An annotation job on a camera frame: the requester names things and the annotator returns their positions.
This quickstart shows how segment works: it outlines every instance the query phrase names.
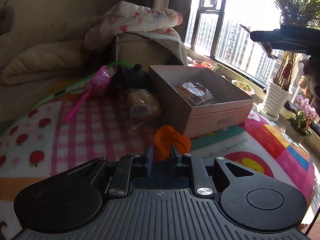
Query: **sky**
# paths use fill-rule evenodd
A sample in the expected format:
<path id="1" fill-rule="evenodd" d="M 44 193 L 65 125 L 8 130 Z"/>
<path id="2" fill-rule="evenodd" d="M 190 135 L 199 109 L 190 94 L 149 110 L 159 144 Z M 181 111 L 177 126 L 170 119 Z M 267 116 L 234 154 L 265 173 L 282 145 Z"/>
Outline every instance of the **sky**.
<path id="1" fill-rule="evenodd" d="M 198 4 L 199 0 L 192 0 L 191 9 L 196 11 Z M 251 31 L 271 31 L 280 27 L 280 11 L 273 0 L 227 0 L 225 18 L 247 21 L 252 25 Z"/>

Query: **white flower pot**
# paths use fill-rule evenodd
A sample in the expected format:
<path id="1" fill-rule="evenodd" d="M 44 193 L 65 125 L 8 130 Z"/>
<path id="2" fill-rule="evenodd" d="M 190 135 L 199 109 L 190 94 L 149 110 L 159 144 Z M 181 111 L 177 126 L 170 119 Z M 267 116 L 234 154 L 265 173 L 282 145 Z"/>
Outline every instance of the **white flower pot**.
<path id="1" fill-rule="evenodd" d="M 281 89 L 270 80 L 263 103 L 259 104 L 258 112 L 272 121 L 277 121 L 280 109 L 291 93 Z"/>
<path id="2" fill-rule="evenodd" d="M 301 143 L 305 136 L 299 134 L 288 122 L 287 126 L 285 128 L 285 133 L 292 139 L 294 140 L 297 144 Z"/>

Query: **window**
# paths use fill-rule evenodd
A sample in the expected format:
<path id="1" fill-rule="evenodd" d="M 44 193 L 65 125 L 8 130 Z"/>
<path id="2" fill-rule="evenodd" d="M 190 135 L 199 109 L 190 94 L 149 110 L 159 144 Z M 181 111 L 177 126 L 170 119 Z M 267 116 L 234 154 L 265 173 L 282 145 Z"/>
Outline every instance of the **window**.
<path id="1" fill-rule="evenodd" d="M 273 50 L 277 60 L 267 57 L 240 24 L 250 30 L 274 30 L 279 25 L 280 11 L 272 0 L 192 0 L 185 45 L 247 73 L 250 78 L 268 84 L 276 75 L 284 52 Z M 301 93 L 298 68 L 292 78 L 290 100 Z"/>

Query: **open box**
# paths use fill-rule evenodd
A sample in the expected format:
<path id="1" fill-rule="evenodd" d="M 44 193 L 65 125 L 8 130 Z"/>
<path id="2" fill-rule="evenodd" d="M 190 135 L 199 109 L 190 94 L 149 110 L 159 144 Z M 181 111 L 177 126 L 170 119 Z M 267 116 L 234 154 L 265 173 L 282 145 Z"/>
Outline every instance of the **open box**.
<path id="1" fill-rule="evenodd" d="M 195 137 L 242 123 L 252 109 L 254 99 L 207 68 L 186 66 L 150 66 L 165 124 L 186 137 Z M 213 95 L 215 104 L 191 106 L 177 86 L 198 82 Z"/>

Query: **flower pot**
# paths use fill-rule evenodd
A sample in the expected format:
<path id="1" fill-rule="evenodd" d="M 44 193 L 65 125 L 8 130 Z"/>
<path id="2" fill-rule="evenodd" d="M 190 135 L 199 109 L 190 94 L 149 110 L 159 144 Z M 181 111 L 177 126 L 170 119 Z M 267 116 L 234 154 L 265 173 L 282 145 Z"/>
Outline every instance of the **flower pot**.
<path id="1" fill-rule="evenodd" d="M 247 93 L 249 96 L 252 96 L 254 95 L 254 90 L 252 87 L 249 87 L 250 90 L 244 90 L 243 88 L 240 87 L 240 84 L 246 84 L 246 83 L 243 83 L 243 82 L 240 82 L 238 80 L 232 80 L 232 83 L 237 86 L 238 88 L 240 88 L 243 92 Z"/>
<path id="2" fill-rule="evenodd" d="M 207 68 L 212 68 L 212 65 L 208 62 L 201 61 L 201 60 L 194 60 L 193 64 L 195 67 L 207 67 Z"/>
<path id="3" fill-rule="evenodd" d="M 291 93 L 281 89 L 270 80 L 263 103 L 258 105 L 258 112 L 272 121 L 277 121 L 280 109 Z"/>
<path id="4" fill-rule="evenodd" d="M 292 139 L 294 140 L 297 144 L 301 143 L 305 136 L 299 134 L 288 122 L 287 126 L 285 128 L 285 133 Z"/>

